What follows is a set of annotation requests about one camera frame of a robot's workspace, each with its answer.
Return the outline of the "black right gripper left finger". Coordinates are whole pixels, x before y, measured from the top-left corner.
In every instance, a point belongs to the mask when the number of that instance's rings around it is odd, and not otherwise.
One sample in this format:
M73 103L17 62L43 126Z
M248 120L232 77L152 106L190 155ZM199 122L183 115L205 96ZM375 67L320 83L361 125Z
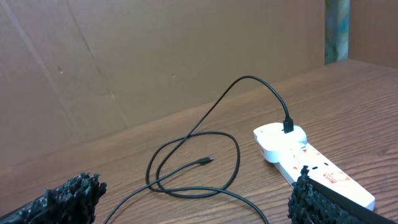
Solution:
M92 224L95 208L106 193L99 174L80 175L1 217L3 224Z

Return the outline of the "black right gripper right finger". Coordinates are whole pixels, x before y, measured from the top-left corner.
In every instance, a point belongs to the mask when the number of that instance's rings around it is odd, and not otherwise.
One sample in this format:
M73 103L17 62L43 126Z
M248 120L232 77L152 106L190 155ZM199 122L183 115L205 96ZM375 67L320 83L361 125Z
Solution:
M395 224L395 221L368 210L308 175L303 166L293 183L288 218L294 224Z

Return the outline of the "white charger adapter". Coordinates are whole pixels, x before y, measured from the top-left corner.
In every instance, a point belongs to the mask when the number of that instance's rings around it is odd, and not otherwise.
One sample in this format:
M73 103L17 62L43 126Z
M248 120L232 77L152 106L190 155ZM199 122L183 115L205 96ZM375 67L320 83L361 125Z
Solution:
M270 123L256 128L253 133L260 153L266 161L273 164L299 152L308 143L305 131L296 125L286 133L282 123Z

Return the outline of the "white power strip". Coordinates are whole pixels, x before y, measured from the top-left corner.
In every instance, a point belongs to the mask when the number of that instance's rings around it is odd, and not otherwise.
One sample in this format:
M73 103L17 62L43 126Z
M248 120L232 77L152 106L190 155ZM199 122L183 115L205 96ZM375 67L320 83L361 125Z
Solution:
M308 175L311 179L370 211L374 210L375 197L310 143L307 143L299 152L274 165L289 184L297 181L303 166L308 166Z

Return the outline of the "cardboard back panel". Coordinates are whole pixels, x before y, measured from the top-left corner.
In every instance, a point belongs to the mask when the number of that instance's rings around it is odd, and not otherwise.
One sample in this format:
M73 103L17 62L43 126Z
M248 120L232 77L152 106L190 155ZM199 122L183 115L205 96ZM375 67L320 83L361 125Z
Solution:
M322 67L325 1L2 1L1 165Z

